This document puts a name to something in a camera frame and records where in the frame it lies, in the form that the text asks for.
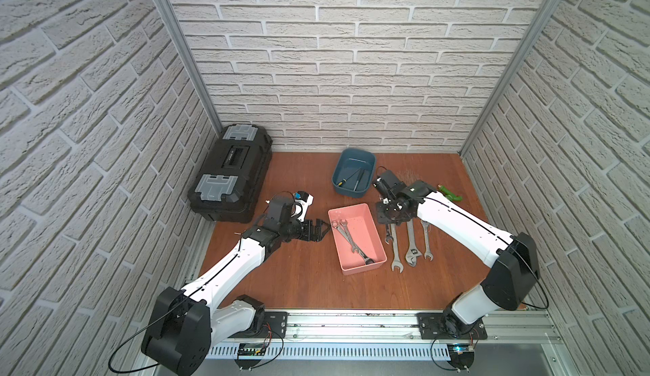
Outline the small silver combination wrench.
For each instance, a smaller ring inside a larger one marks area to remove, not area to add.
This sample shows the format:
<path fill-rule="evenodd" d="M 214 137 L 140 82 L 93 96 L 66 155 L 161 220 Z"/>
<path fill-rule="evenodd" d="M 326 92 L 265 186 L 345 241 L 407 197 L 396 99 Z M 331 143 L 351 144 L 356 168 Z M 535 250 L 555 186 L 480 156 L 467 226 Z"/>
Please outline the small silver combination wrench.
<path fill-rule="evenodd" d="M 433 261 L 433 253 L 432 253 L 432 249 L 431 249 L 431 245 L 430 245 L 430 238 L 429 238 L 430 223 L 428 223 L 427 221 L 422 220 L 421 221 L 421 226 L 422 226 L 422 230 L 423 230 L 423 234 L 424 234 L 424 242 L 425 242 L 424 257 L 425 257 L 425 259 L 427 259 L 429 261 Z"/>

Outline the pink plastic storage box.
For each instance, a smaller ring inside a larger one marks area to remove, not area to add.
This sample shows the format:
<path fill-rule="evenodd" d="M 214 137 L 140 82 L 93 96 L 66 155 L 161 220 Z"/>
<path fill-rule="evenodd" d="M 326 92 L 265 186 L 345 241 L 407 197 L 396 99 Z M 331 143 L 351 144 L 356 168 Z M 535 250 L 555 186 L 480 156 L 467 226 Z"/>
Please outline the pink plastic storage box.
<path fill-rule="evenodd" d="M 343 275 L 378 269 L 387 261 L 386 252 L 367 204 L 330 209 L 328 217 L 333 228 L 333 239 Z M 372 259 L 372 262 L 367 264 L 366 259 L 353 250 L 352 245 L 342 234 L 343 231 L 351 236 L 357 247 Z"/>

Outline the silver adjustable wrench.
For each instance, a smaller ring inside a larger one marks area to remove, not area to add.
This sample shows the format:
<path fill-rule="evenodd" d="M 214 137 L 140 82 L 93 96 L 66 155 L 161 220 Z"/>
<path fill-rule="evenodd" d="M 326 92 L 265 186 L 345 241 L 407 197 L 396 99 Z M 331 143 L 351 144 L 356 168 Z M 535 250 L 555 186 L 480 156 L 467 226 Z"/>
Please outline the silver adjustable wrench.
<path fill-rule="evenodd" d="M 416 267 L 418 257 L 421 257 L 423 254 L 417 248 L 416 237 L 415 237 L 415 228 L 413 220 L 410 220 L 407 224 L 407 235 L 408 235 L 408 249 L 405 255 L 406 262 L 411 267 Z"/>

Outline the large silver combination wrench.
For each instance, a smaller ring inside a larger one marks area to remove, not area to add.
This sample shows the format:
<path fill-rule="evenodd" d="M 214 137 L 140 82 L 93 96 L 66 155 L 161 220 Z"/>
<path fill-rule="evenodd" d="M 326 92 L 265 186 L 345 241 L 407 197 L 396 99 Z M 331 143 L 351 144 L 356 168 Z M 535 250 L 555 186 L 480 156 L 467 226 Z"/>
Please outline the large silver combination wrench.
<path fill-rule="evenodd" d="M 396 224 L 389 224 L 386 225 L 386 238 L 385 242 L 387 244 L 390 244 L 392 247 L 393 251 L 393 260 L 391 263 L 391 270 L 392 271 L 397 271 L 399 274 L 401 274 L 404 271 L 404 265 L 402 264 L 399 256 L 399 246 L 398 246 L 398 239 L 397 239 L 397 228 Z"/>

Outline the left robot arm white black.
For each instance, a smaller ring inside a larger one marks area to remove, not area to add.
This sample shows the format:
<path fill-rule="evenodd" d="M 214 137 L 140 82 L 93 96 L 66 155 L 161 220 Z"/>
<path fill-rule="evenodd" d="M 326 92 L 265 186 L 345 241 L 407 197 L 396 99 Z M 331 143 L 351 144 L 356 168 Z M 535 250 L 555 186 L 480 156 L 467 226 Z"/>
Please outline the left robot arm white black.
<path fill-rule="evenodd" d="M 266 353 L 274 330 L 265 319 L 265 306 L 242 295 L 230 305 L 222 301 L 252 270 L 261 266 L 284 242 L 320 242 L 331 229 L 324 220 L 308 220 L 313 196 L 305 191 L 274 196 L 265 212 L 246 230 L 234 248 L 201 277 L 179 290 L 169 287 L 155 301 L 142 335 L 144 355 L 176 375 L 198 370 L 211 347 L 232 335 L 262 336 L 259 356 Z"/>

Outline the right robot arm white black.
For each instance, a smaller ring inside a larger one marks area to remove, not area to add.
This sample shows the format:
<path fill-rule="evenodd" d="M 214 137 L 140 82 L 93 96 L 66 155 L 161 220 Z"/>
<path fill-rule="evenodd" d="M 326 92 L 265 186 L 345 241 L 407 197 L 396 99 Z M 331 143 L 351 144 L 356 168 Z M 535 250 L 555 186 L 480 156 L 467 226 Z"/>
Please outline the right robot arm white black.
<path fill-rule="evenodd" d="M 468 213 L 428 183 L 411 185 L 386 170 L 372 182 L 381 224 L 408 223 L 413 218 L 438 227 L 489 267 L 487 277 L 443 310 L 440 326 L 454 338 L 466 335 L 485 315 L 497 309 L 516 311 L 538 284 L 537 246 L 526 233 L 512 235 Z"/>

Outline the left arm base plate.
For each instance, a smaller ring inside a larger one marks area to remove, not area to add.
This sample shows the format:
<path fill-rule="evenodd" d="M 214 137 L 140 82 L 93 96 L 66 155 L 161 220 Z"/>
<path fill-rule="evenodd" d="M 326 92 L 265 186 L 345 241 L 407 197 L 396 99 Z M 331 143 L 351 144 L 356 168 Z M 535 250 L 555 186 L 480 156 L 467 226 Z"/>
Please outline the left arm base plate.
<path fill-rule="evenodd" d="M 251 339 L 265 338 L 269 331 L 279 334 L 281 337 L 286 336 L 289 313 L 283 311 L 266 311 L 263 319 L 256 321 L 248 330 L 235 333 L 230 338 Z"/>

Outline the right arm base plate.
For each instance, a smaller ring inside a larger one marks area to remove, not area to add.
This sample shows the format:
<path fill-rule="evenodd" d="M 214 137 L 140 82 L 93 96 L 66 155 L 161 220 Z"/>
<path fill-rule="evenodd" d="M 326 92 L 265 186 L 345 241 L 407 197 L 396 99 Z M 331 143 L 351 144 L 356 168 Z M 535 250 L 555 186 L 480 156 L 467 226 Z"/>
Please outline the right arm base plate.
<path fill-rule="evenodd" d="M 448 313 L 422 312 L 416 314 L 418 330 L 423 340 L 468 339 L 487 340 L 486 327 L 481 318 L 466 325 Z"/>

